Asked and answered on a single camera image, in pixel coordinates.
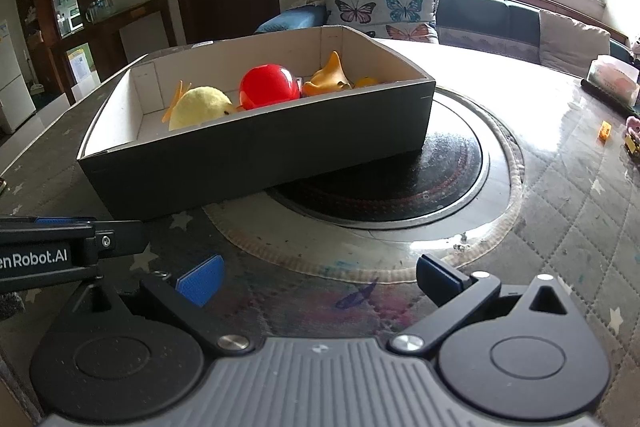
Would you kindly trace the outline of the grey knitted gloved hand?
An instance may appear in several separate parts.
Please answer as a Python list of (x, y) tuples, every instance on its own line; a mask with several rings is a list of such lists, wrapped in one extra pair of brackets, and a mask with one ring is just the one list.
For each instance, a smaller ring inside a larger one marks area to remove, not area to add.
[(24, 301), (19, 293), (11, 291), (0, 295), (0, 321), (9, 320), (24, 311)]

